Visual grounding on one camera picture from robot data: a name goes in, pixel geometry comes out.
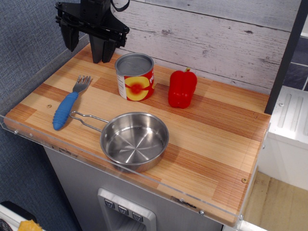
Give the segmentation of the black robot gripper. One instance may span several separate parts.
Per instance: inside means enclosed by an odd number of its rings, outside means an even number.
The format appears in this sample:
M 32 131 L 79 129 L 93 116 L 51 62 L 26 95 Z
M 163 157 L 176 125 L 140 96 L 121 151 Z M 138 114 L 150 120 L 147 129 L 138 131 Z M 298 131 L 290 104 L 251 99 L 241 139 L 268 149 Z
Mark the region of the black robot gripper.
M 56 23 L 61 28 L 65 46 L 74 51 L 79 42 L 79 32 L 89 35 L 94 63 L 110 62 L 116 47 L 124 47 L 129 28 L 111 12 L 122 12 L 129 1 L 117 8 L 112 0 L 81 0 L 79 3 L 57 2 Z

